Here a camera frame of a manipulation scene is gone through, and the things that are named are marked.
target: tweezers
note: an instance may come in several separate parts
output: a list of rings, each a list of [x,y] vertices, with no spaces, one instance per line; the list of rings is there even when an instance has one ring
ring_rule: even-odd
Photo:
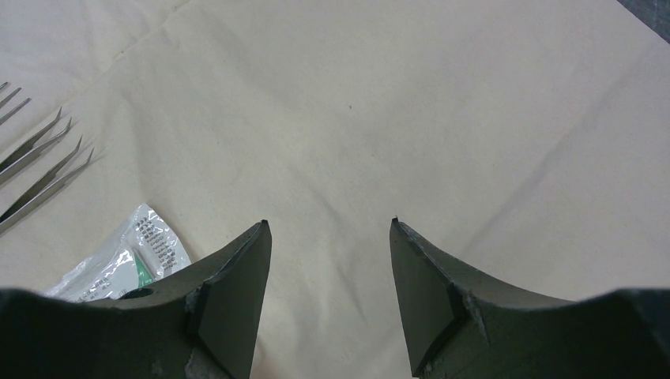
[[[7,83],[0,85],[0,91],[3,90],[5,86],[7,86]],[[11,97],[14,97],[17,92],[18,90],[15,90],[8,96],[8,98],[11,99]],[[0,108],[2,108],[9,101],[9,99],[5,98],[4,100],[0,101]],[[27,99],[27,101],[24,100],[8,114],[2,116],[0,118],[0,124],[6,121],[7,118],[17,113],[17,111],[20,110],[26,103],[28,103],[28,101],[30,101],[30,99]],[[65,136],[70,131],[72,128],[72,118],[68,121],[66,128],[62,132],[56,134],[46,142],[35,147],[37,141],[49,130],[53,129],[58,121],[60,121],[61,112],[62,107],[60,110],[58,110],[58,114],[52,122],[49,122],[48,125],[44,126],[40,131],[27,139],[26,142],[21,144],[21,146],[9,154],[9,156],[7,156],[7,158],[5,158],[5,160],[0,163],[0,185],[16,175],[19,171],[23,170],[31,162],[37,159],[37,157],[40,156],[44,150],[46,150],[49,146],[52,146],[54,143],[60,141],[63,136]],[[35,184],[33,184],[27,191],[25,191],[25,193],[23,193],[16,201],[14,201],[14,204],[12,204],[4,213],[2,213],[0,216],[0,235],[12,227],[19,220],[26,217],[32,210],[40,206],[49,197],[57,193],[67,183],[68,180],[83,171],[91,163],[93,149],[91,149],[91,152],[88,154],[88,158],[83,164],[75,167],[73,170],[54,182],[58,172],[63,169],[64,166],[72,160],[72,158],[74,158],[74,156],[79,151],[80,146],[81,138],[79,138],[77,147],[75,147],[70,154],[61,159],[60,162],[47,171],[47,173],[44,174],[40,180],[35,182]]]

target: metal tweezers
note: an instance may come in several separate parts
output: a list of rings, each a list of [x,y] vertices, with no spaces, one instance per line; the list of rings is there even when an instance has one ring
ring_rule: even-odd
[[[0,91],[5,89],[8,84],[9,83],[7,82],[0,84]],[[2,109],[2,107],[4,107],[20,90],[21,88],[17,88],[5,99],[0,100],[0,109]],[[7,112],[7,114],[4,114],[2,117],[0,117],[0,125],[16,114],[29,101],[30,98],[23,100],[11,111]],[[58,110],[58,114],[56,115],[56,118],[54,118],[54,121],[49,122],[47,126],[44,126],[40,131],[27,139],[26,142],[21,144],[21,146],[9,154],[9,156],[7,156],[7,158],[0,163],[0,185],[12,178],[19,171],[23,170],[31,162],[37,159],[37,157],[40,156],[44,150],[60,141],[70,131],[72,128],[72,118],[67,122],[67,126],[62,132],[56,134],[49,140],[35,147],[37,141],[43,137],[44,134],[49,132],[49,130],[53,129],[56,124],[58,124],[58,121],[60,121],[61,118],[61,111],[62,107],[60,110]],[[91,149],[91,152],[88,154],[88,158],[82,165],[75,167],[73,170],[54,182],[58,172],[63,169],[63,167],[67,165],[67,163],[72,158],[74,158],[74,156],[79,151],[80,146],[81,138],[79,138],[77,147],[75,147],[70,154],[61,159],[60,162],[47,171],[47,173],[44,174],[40,180],[35,182],[35,184],[33,184],[27,191],[25,191],[25,193],[21,195],[18,200],[14,201],[14,204],[12,204],[4,213],[2,213],[0,216],[0,235],[12,227],[19,220],[26,217],[32,210],[40,206],[49,197],[57,193],[68,180],[70,180],[76,174],[82,172],[91,163],[93,149]]]

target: plastic bag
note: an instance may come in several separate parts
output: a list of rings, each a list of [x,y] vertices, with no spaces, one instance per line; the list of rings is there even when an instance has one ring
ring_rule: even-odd
[[[188,265],[188,254],[175,232],[143,204],[46,295],[69,302],[120,298]]]

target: white tablecloth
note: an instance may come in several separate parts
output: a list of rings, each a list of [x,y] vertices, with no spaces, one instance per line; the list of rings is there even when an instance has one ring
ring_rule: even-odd
[[[395,215],[546,295],[670,285],[669,62],[614,0],[0,2],[33,98],[2,157],[75,121],[0,208],[96,147],[0,238],[0,285],[57,282],[145,201],[194,260],[267,219],[252,377],[406,378]]]

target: cloth surface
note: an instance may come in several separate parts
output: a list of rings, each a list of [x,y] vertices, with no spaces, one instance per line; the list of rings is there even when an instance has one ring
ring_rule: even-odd
[[[670,46],[613,0],[9,0],[0,20],[0,80],[33,98],[2,158],[61,105],[75,124],[0,208],[96,148],[0,238],[0,286],[56,283],[142,202],[194,261],[267,219],[252,377],[406,378],[394,216],[546,295],[670,285]]]

